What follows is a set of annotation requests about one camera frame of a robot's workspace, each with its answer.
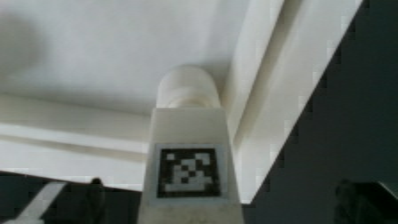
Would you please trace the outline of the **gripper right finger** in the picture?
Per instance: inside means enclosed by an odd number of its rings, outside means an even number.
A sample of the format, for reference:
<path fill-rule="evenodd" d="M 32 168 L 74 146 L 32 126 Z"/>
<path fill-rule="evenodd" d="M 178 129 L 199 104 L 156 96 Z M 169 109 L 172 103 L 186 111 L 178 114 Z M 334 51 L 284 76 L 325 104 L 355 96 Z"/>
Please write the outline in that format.
<path fill-rule="evenodd" d="M 398 196 L 380 182 L 337 183 L 334 224 L 398 224 Z"/>

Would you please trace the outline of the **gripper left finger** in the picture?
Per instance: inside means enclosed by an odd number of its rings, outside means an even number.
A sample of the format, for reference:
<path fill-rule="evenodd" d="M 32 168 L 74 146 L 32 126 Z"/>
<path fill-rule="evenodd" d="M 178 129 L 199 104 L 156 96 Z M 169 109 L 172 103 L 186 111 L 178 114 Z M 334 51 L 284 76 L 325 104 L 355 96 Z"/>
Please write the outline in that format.
<path fill-rule="evenodd" d="M 55 181 L 0 171 L 0 224 L 11 224 Z M 37 217 L 42 224 L 137 224 L 140 193 L 105 187 L 98 178 L 69 182 Z"/>

